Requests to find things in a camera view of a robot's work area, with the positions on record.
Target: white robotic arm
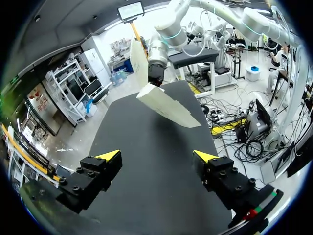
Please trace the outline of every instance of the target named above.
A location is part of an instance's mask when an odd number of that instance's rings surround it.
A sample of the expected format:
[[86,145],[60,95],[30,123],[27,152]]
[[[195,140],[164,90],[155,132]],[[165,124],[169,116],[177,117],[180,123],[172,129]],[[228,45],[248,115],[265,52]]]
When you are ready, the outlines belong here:
[[[188,41],[186,33],[183,31],[180,22],[186,15],[190,6],[200,7],[208,10],[223,20],[226,25],[230,23],[238,29],[248,40],[257,41],[262,34],[271,37],[274,41],[282,45],[297,47],[300,40],[294,34],[287,32],[281,25],[262,16],[259,12],[251,8],[245,8],[243,15],[238,16],[231,8],[226,7],[215,0],[172,0],[158,15],[155,29],[157,33],[152,37],[149,45],[149,82],[160,86],[163,82],[163,74],[168,61],[168,47],[182,49]],[[211,47],[221,49],[224,41],[229,37],[222,32],[223,38],[220,42],[211,41]],[[210,34],[215,31],[204,32],[204,37],[211,40]]]

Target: monitor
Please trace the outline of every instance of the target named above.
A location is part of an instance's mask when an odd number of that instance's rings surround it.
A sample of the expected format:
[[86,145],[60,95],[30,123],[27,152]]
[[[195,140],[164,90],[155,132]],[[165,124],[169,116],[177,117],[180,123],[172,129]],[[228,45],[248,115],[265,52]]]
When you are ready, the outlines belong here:
[[144,14],[141,2],[135,2],[126,6],[118,8],[118,13],[121,20],[127,20],[135,16]]

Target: storage box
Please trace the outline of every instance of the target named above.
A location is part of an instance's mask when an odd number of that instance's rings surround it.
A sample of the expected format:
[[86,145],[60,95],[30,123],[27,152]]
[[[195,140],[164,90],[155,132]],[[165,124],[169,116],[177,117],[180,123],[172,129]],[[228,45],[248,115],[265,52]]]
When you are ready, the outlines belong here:
[[87,117],[92,117],[97,112],[97,110],[97,106],[95,106],[94,104],[90,104],[89,112],[86,113]]
[[246,68],[246,79],[248,79],[251,82],[255,82],[260,79],[260,73],[261,73],[260,70],[253,71],[251,67]]

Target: black table surface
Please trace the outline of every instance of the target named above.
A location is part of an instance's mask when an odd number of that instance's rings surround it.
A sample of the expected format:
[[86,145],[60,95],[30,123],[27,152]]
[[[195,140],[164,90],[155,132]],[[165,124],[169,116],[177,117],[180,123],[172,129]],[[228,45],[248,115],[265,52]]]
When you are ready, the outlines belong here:
[[218,234],[227,229],[231,212],[206,191],[191,165],[193,150],[217,154],[205,116],[185,81],[162,88],[202,126],[179,126],[146,107],[137,94],[115,101],[90,154],[120,149],[123,167],[81,215],[136,234]]
[[[197,55],[201,51],[201,47],[196,45],[187,45],[184,49],[190,55]],[[203,50],[203,52],[197,57],[190,57],[186,53],[182,52],[180,54],[169,56],[169,60],[173,64],[174,68],[178,69],[180,67],[196,63],[215,62],[218,55],[219,53],[216,50],[208,49]]]

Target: blue container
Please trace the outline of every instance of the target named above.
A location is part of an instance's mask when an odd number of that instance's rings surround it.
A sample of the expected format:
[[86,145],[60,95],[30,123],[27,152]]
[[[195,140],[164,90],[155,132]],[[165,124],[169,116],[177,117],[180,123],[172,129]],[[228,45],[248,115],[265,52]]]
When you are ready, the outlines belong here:
[[252,71],[255,71],[255,72],[256,72],[256,71],[259,71],[259,67],[251,66],[251,70],[252,70]]
[[131,60],[128,59],[124,62],[124,65],[125,65],[125,68],[126,68],[126,71],[125,72],[128,72],[128,73],[133,73],[134,70],[133,70],[133,67],[131,65]]

